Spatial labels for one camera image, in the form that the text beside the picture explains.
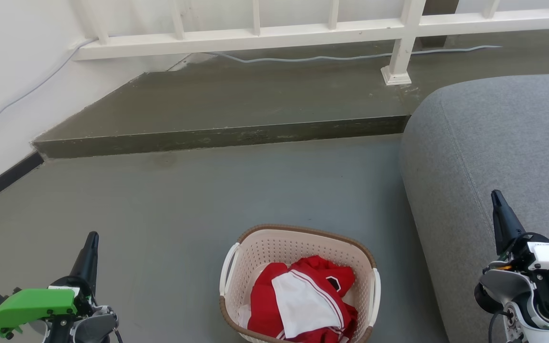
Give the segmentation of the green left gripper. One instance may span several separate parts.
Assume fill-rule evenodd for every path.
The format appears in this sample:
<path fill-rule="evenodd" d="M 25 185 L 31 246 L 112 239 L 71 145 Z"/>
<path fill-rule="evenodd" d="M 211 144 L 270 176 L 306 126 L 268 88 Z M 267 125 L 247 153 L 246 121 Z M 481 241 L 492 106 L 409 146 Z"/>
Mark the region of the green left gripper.
<path fill-rule="evenodd" d="M 0 336 L 38 320 L 78 320 L 93 314 L 100 235 L 90 232 L 70 275 L 46 288 L 17 291 L 0 301 Z"/>

